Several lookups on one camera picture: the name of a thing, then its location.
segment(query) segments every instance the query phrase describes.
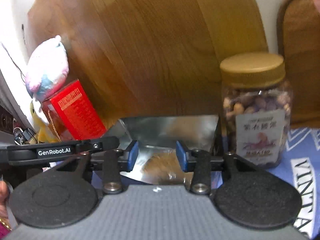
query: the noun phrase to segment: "metal bolt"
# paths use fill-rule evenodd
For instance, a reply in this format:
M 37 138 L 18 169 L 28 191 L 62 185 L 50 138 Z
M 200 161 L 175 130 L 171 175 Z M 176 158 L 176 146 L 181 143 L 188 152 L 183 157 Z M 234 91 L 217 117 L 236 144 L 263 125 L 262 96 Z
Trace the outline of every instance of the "metal bolt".
M 103 185 L 103 188 L 107 191 L 117 191 L 121 189 L 121 184 L 118 182 L 108 182 Z
M 209 190 L 209 187 L 203 183 L 197 183 L 192 186 L 192 191 L 195 193 L 205 193 Z

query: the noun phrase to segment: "jar lid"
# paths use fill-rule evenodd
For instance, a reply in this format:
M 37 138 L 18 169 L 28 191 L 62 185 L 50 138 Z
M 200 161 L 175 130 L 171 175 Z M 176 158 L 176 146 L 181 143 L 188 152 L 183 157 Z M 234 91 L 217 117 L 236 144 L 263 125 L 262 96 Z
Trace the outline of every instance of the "jar lid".
M 284 59 L 268 52 L 237 54 L 220 63 L 222 81 L 234 88 L 265 88 L 285 77 Z

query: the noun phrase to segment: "ridged gray surface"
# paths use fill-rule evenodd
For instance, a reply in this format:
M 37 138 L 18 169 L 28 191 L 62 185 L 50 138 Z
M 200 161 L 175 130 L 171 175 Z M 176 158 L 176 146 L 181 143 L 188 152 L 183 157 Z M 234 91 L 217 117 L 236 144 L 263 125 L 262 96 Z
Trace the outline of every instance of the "ridged gray surface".
M 293 227 L 267 232 L 242 228 L 223 218 L 209 198 L 188 193 L 184 186 L 151 185 L 131 185 L 122 194 L 105 196 L 93 214 L 74 225 L 20 225 L 5 239 L 306 240 Z

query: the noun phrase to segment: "wood grain surface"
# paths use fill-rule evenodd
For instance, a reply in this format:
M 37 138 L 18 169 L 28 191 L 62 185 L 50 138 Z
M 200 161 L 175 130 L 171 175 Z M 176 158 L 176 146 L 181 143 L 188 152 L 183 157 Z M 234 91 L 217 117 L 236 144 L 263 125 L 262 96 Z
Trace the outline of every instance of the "wood grain surface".
M 293 91 L 292 127 L 320 127 L 320 15 L 313 0 L 286 0 L 277 20 L 279 53 Z
M 29 54 L 62 36 L 106 127 L 126 116 L 215 114 L 219 62 L 267 50 L 255 0 L 36 0 Z

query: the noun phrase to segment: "transparent jar of nuts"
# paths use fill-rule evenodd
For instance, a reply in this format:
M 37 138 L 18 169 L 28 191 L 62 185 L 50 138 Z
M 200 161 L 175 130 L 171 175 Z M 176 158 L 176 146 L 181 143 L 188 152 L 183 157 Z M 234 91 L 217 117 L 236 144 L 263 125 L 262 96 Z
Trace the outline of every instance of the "transparent jar of nuts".
M 223 60 L 220 69 L 229 151 L 263 168 L 277 166 L 290 129 L 293 97 L 283 57 L 238 54 Z

